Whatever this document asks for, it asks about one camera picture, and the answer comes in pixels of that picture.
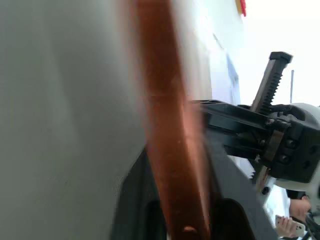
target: smartphone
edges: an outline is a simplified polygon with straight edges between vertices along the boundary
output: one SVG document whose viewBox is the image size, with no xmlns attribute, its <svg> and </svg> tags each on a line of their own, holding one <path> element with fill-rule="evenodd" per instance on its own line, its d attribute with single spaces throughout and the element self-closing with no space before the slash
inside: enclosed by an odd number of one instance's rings
<svg viewBox="0 0 320 240">
<path fill-rule="evenodd" d="M 280 224 L 281 216 L 275 216 L 275 226 L 277 227 Z M 303 238 L 306 231 L 306 226 L 300 222 L 292 221 L 292 224 L 296 224 L 295 235 L 297 237 Z"/>
</svg>

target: screw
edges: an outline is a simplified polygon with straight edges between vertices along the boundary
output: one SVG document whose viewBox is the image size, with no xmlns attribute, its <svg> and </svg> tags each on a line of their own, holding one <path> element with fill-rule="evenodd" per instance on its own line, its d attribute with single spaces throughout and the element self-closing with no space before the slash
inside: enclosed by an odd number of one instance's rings
<svg viewBox="0 0 320 240">
<path fill-rule="evenodd" d="M 185 226 L 183 229 L 184 232 L 191 232 L 197 234 L 198 231 L 192 226 Z"/>
<path fill-rule="evenodd" d="M 287 147 L 289 147 L 289 148 L 293 149 L 296 147 L 296 142 L 291 139 L 288 139 L 285 143 L 286 143 Z"/>
<path fill-rule="evenodd" d="M 265 143 L 266 143 L 266 141 L 265 141 L 265 140 L 263 140 L 263 139 L 260 139 L 260 140 L 259 140 L 259 145 L 260 145 L 260 146 L 264 146 L 264 145 L 265 145 Z"/>
<path fill-rule="evenodd" d="M 260 161 L 260 155 L 258 154 L 256 157 L 255 157 L 255 161 L 258 163 Z"/>
<path fill-rule="evenodd" d="M 274 120 L 274 119 L 269 118 L 269 119 L 266 121 L 266 123 L 265 123 L 265 124 L 267 124 L 267 125 L 271 125 L 271 124 L 273 124 L 274 122 L 275 122 L 275 120 Z"/>
<path fill-rule="evenodd" d="M 279 161 L 280 161 L 280 163 L 282 163 L 282 164 L 287 164 L 287 163 L 289 162 L 289 157 L 286 156 L 286 155 L 281 155 L 281 156 L 279 157 Z"/>
<path fill-rule="evenodd" d="M 262 195 L 267 195 L 268 193 L 270 192 L 270 187 L 268 186 L 265 186 L 263 189 L 262 189 Z"/>
</svg>

